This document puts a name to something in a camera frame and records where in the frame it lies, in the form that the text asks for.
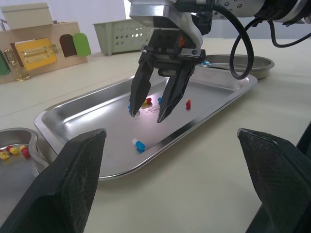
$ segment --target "round metal dish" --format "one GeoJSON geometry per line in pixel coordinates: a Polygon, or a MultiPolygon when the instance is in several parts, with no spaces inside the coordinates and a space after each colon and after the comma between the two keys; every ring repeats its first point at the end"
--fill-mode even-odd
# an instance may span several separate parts
{"type": "MultiPolygon", "coordinates": [[[[230,70],[229,67],[229,54],[217,54],[206,56],[207,65],[202,65],[208,68],[225,69],[230,70]]],[[[234,67],[237,72],[244,72],[247,66],[246,55],[235,55],[234,67]]],[[[258,80],[268,77],[270,70],[275,66],[274,62],[265,57],[255,56],[253,69],[251,75],[255,76],[258,80]]]]}

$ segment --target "kidney-shaped tray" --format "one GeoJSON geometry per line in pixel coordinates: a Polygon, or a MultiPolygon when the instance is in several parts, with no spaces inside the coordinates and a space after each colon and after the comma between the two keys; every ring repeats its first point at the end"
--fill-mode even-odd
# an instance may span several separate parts
{"type": "Polygon", "coordinates": [[[132,118],[128,105],[132,78],[57,104],[40,113],[35,125],[58,154],[77,135],[98,128],[107,130],[100,180],[116,178],[143,166],[169,146],[200,126],[257,84],[249,76],[235,80],[230,72],[197,67],[183,99],[170,116],[157,123],[159,105],[168,78],[151,77],[152,105],[132,118]],[[186,110],[186,99],[191,109],[186,110]],[[146,146],[141,153],[132,144],[137,138],[146,146]]]}
{"type": "Polygon", "coordinates": [[[21,152],[9,154],[9,158],[0,159],[0,226],[24,195],[35,177],[49,164],[37,148],[38,134],[30,129],[12,128],[0,130],[0,149],[7,146],[19,148],[25,145],[29,149],[30,159],[21,152]]]}

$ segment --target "red capsule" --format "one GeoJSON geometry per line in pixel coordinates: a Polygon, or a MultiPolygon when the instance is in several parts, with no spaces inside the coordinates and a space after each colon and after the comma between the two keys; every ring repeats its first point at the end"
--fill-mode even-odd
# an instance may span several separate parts
{"type": "Polygon", "coordinates": [[[191,108],[191,100],[187,99],[186,101],[186,109],[189,110],[191,108]]]}

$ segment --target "tray rim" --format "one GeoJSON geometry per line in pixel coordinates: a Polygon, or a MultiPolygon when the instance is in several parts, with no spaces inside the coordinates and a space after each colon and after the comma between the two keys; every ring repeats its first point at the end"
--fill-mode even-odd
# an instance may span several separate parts
{"type": "MultiPolygon", "coordinates": [[[[214,70],[213,72],[230,73],[230,71],[226,71],[226,70],[217,70],[217,71],[214,70]]],[[[104,91],[105,89],[111,88],[115,85],[119,85],[121,83],[127,82],[127,81],[131,80],[133,77],[134,76],[131,76],[129,78],[123,79],[123,80],[118,81],[116,83],[112,83],[110,85],[98,88],[96,90],[87,92],[85,94],[82,94],[82,95],[79,95],[77,97],[71,98],[69,100],[65,100],[65,101],[62,101],[58,104],[55,104],[55,105],[47,108],[46,110],[42,111],[41,113],[39,113],[34,119],[34,125],[39,130],[39,132],[43,135],[43,137],[48,142],[48,144],[51,146],[51,148],[54,150],[54,152],[58,155],[60,150],[62,149],[62,147],[64,145],[62,145],[60,140],[57,137],[55,137],[55,135],[52,134],[51,131],[48,129],[48,127],[46,127],[46,125],[43,123],[43,121],[42,121],[43,116],[51,109],[54,109],[56,107],[60,107],[64,104],[67,104],[67,103],[72,102],[72,101],[76,101],[78,99],[84,98],[84,97],[89,96],[91,94],[94,94],[94,93],[97,93],[100,91],[104,91]]],[[[164,138],[162,141],[158,142],[153,147],[146,150],[144,153],[148,152],[148,154],[150,154],[150,156],[148,156],[148,158],[145,159],[143,162],[136,164],[132,168],[125,170],[123,172],[119,172],[119,173],[116,173],[113,175],[100,176],[99,180],[103,181],[103,180],[110,180],[110,179],[119,178],[119,177],[128,175],[128,174],[136,171],[138,168],[146,165],[148,162],[150,162],[151,160],[156,158],[159,154],[164,152],[166,149],[168,149],[174,143],[178,142],[181,138],[183,138],[184,136],[186,136],[187,134],[189,134],[190,132],[192,132],[193,130],[198,128],[199,126],[201,126],[203,123],[205,123],[211,117],[216,115],[218,112],[223,110],[225,107],[227,107],[228,105],[230,105],[234,101],[236,101],[243,94],[247,93],[249,90],[251,90],[258,83],[257,78],[255,78],[253,75],[249,75],[246,79],[249,80],[248,83],[246,85],[244,85],[243,87],[241,87],[239,90],[234,91],[231,95],[224,98],[222,100],[221,104],[217,104],[214,107],[207,109],[204,113],[202,113],[196,119],[192,120],[188,124],[179,128],[178,130],[176,130],[175,132],[173,132],[172,134],[170,134],[169,136],[164,138]]]]}

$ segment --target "black cable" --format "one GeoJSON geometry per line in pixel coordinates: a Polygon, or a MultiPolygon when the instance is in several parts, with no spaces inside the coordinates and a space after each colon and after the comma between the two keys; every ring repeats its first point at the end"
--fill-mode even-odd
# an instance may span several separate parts
{"type": "Polygon", "coordinates": [[[288,48],[288,47],[290,47],[290,46],[299,44],[300,42],[302,42],[302,41],[304,41],[304,40],[306,40],[306,39],[308,39],[308,38],[311,37],[311,33],[310,33],[310,34],[308,34],[308,35],[302,37],[301,39],[296,40],[296,41],[294,41],[294,42],[292,42],[292,43],[285,44],[285,45],[280,45],[280,44],[278,44],[277,41],[276,41],[276,30],[275,30],[275,28],[274,28],[274,23],[273,23],[273,21],[269,20],[268,23],[269,23],[269,25],[270,25],[270,32],[271,32],[272,43],[273,43],[273,45],[274,45],[275,47],[277,47],[277,48],[288,48]]]}
{"type": "Polygon", "coordinates": [[[232,76],[237,80],[244,79],[247,77],[247,75],[249,75],[249,73],[251,72],[251,70],[253,68],[253,64],[254,64],[254,50],[253,50],[252,42],[251,42],[246,30],[244,29],[243,25],[241,24],[241,22],[228,9],[226,9],[225,7],[223,7],[219,4],[215,4],[214,10],[217,11],[219,14],[222,14],[224,17],[226,17],[232,23],[232,25],[239,32],[240,39],[242,39],[244,44],[245,44],[248,61],[247,61],[247,67],[246,67],[246,70],[244,71],[244,73],[242,75],[238,75],[234,69],[234,53],[235,53],[235,51],[233,51],[233,50],[231,52],[230,62],[229,62],[230,71],[231,71],[232,76]]]}
{"type": "MultiPolygon", "coordinates": [[[[258,24],[258,23],[261,23],[261,22],[262,22],[262,19],[258,19],[258,18],[252,20],[249,24],[246,25],[245,31],[247,31],[248,29],[253,27],[255,24],[258,24]]],[[[241,40],[241,36],[239,35],[238,38],[235,40],[235,42],[233,44],[230,57],[233,56],[233,58],[234,58],[235,52],[237,50],[237,47],[239,45],[240,40],[241,40]]]]}

